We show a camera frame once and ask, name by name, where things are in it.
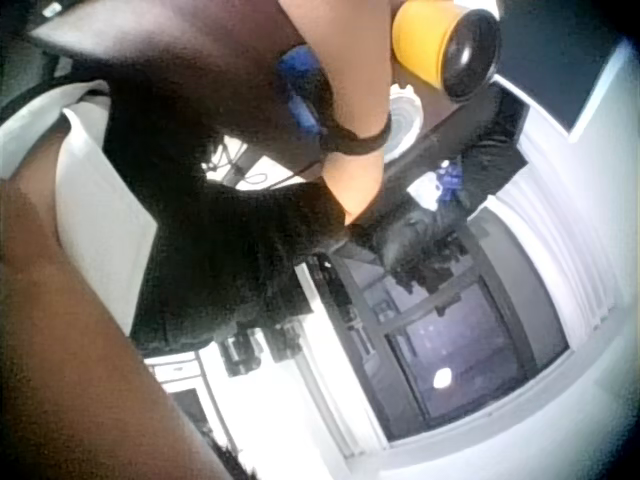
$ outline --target cable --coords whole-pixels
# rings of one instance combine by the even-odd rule
[[[307,165],[304,168],[301,168],[300,170],[298,170],[297,172],[292,173],[291,175],[289,175],[288,177],[283,178],[282,180],[278,180],[276,183],[274,183],[273,185],[269,185],[267,187],[268,190],[271,190],[272,188],[277,187],[278,185],[282,185],[283,183],[288,182],[289,180],[291,180],[292,178],[295,177],[299,177],[300,175],[302,175],[304,172],[306,172],[307,170],[311,170],[311,168],[315,167],[317,164],[319,164],[320,161],[316,160],[315,162],[311,162],[309,165]]]

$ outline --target black wristband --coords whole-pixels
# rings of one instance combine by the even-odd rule
[[[320,147],[327,153],[340,152],[345,155],[367,155],[382,148],[391,133],[391,114],[380,133],[367,138],[360,138],[351,130],[333,121],[320,135]]]

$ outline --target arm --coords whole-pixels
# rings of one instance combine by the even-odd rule
[[[57,242],[59,133],[0,187],[4,451],[47,478],[228,479]]]
[[[334,116],[360,137],[382,130],[389,113],[391,17],[388,0],[279,0],[324,68]],[[382,150],[331,153],[322,175],[351,223],[373,200],[383,173]]]

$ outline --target white curtain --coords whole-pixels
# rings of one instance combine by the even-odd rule
[[[510,227],[533,261],[575,350],[613,306],[613,271],[543,150],[526,133],[519,148],[529,165],[485,206]]]

